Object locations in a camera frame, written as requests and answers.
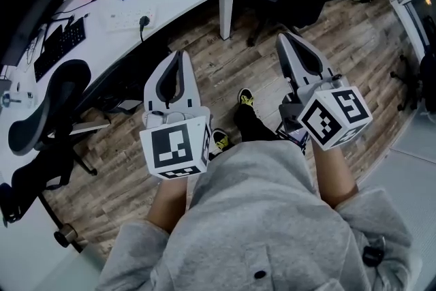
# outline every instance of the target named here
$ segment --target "yellow shoelace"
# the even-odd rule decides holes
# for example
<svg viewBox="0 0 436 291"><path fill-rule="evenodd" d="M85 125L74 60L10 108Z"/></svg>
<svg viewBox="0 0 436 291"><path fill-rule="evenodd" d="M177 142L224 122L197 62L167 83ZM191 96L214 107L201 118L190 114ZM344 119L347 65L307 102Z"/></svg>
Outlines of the yellow shoelace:
<svg viewBox="0 0 436 291"><path fill-rule="evenodd" d="M224 147L229 145L229 138L225 136L222 140L216 143L217 147L223 150Z"/></svg>
<svg viewBox="0 0 436 291"><path fill-rule="evenodd" d="M240 104L248 104L250 107L253 107L254 97L247 98L247 96L242 95L240 99L242 100Z"/></svg>

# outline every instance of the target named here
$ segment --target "person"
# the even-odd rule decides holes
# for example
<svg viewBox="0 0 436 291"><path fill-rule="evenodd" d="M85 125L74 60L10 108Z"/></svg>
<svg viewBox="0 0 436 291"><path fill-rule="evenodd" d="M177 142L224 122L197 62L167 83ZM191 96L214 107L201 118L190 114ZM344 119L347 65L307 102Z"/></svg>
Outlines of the person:
<svg viewBox="0 0 436 291"><path fill-rule="evenodd" d="M420 259L385 191L359 191L340 148L312 142L317 195L301 149L278 140L253 101L238 95L242 143L213 132L223 153L187 212L187 179L162 181L146 220L121 227L97 291L413 286Z"/></svg>

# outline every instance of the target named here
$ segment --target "white cube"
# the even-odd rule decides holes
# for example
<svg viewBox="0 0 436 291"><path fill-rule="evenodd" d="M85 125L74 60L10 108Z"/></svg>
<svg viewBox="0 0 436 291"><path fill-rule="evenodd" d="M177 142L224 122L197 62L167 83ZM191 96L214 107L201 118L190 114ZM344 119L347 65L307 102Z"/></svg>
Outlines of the white cube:
<svg viewBox="0 0 436 291"><path fill-rule="evenodd" d="M206 172L211 129L206 117L163 124L140 132L149 172L177 179Z"/></svg>
<svg viewBox="0 0 436 291"><path fill-rule="evenodd" d="M325 151L350 141L372 120L357 87L316 91L298 117Z"/></svg>

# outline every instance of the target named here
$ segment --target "power strip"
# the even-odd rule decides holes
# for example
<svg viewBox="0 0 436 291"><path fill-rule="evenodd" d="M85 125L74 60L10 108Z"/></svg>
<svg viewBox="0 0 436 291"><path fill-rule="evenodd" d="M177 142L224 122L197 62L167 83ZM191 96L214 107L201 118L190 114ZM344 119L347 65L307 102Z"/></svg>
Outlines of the power strip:
<svg viewBox="0 0 436 291"><path fill-rule="evenodd" d="M148 16L148 18L150 18L150 23L145 27L145 29L153 28L155 25L156 13L152 9L107 12L104 14L106 31L124 31L128 29L139 30L139 20L143 16Z"/></svg>

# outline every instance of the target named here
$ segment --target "black shoe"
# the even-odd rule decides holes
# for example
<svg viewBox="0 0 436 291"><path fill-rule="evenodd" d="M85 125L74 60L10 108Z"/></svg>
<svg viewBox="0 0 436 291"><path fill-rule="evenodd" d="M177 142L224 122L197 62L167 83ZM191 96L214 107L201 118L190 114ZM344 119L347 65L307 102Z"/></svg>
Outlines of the black shoe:
<svg viewBox="0 0 436 291"><path fill-rule="evenodd" d="M238 102L240 105L246 104L253 108L254 96L251 93L250 89L245 87L244 89L239 91Z"/></svg>
<svg viewBox="0 0 436 291"><path fill-rule="evenodd" d="M221 149L222 151L224 149L233 147L232 141L229 139L229 136L226 134L225 131L221 129L215 129L212 132L212 137L215 142L215 145Z"/></svg>

